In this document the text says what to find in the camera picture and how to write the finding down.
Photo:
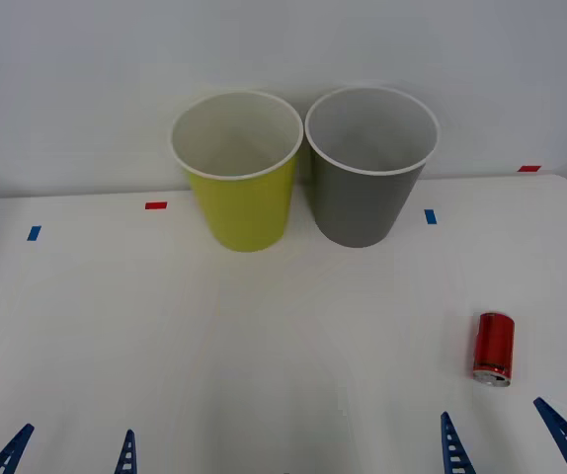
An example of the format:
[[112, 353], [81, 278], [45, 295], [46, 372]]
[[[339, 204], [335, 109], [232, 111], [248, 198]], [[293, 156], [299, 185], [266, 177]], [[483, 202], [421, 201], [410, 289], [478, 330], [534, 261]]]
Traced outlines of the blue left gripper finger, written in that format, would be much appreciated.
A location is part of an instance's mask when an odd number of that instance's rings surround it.
[[0, 474], [16, 472], [34, 430], [32, 424], [24, 425], [0, 451]]
[[133, 430], [126, 432], [115, 474], [136, 474], [136, 444]]

